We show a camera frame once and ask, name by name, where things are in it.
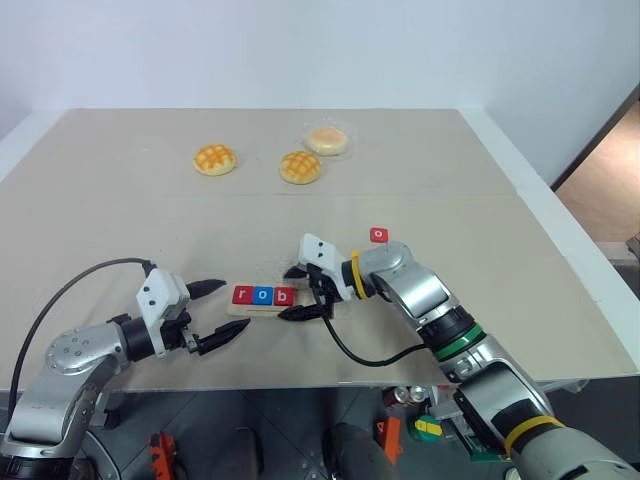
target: brown floor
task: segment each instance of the brown floor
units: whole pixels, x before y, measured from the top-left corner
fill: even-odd
[[[640,232],[640,102],[557,191],[595,242]]]

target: white wall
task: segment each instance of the white wall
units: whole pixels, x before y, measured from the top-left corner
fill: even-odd
[[[2,2],[0,74],[34,108],[486,106],[550,182],[639,81],[638,5]]]

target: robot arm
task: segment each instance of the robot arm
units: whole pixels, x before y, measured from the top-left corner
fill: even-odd
[[[345,259],[333,245],[306,234],[299,262],[286,276],[309,275],[311,288],[325,293],[324,314],[332,301],[375,294],[396,305],[443,373],[458,384],[453,400],[430,413],[462,414],[489,450],[513,460],[523,479],[639,478],[600,443],[556,420],[542,390],[406,245],[390,242]],[[281,316],[296,320],[314,313],[318,306],[293,307]]]
[[[68,478],[98,395],[114,376],[131,362],[163,357],[179,347],[203,355],[242,332],[249,319],[226,324],[202,339],[188,330],[188,302],[224,284],[204,280],[185,285],[179,276],[155,268],[136,295],[142,317],[120,315],[56,338],[11,417],[0,445],[0,479]]]

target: table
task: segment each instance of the table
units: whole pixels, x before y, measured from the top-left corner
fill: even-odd
[[[311,185],[284,183],[279,160],[301,148],[306,126],[328,120],[348,126],[350,154],[324,161],[323,176]],[[193,154],[210,143],[237,151],[234,172],[216,178],[195,172]],[[55,290],[102,260],[141,256],[186,281],[213,276],[273,285],[295,263],[303,233],[348,255],[371,248],[369,228],[383,226],[440,275],[534,378],[636,372],[635,351],[504,169],[456,110],[68,111],[0,183],[0,347],[5,358],[15,358]],[[21,385],[34,378],[45,348],[63,330],[137,313],[141,281],[137,267],[121,266],[74,287],[41,327]],[[193,302],[193,329],[208,334],[229,321],[230,295],[225,288]],[[338,305],[334,325],[369,359],[418,340],[380,299]],[[8,388],[12,367],[10,361],[0,366],[0,388]],[[114,385],[183,390],[444,382],[426,351],[367,368],[344,356],[319,320],[256,318],[216,352],[146,359]]]

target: green ring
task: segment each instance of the green ring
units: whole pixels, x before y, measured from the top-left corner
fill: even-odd
[[[442,360],[445,357],[449,357],[455,353],[458,353],[458,351],[462,350],[464,347],[469,345],[476,338],[478,338],[478,335],[481,335],[482,333],[484,333],[482,331],[482,328],[480,327],[480,325],[476,324],[471,330],[465,333],[462,337],[460,337],[454,342],[451,342],[449,345],[447,345],[444,348],[441,348],[437,352],[434,352],[434,355],[438,360]]]

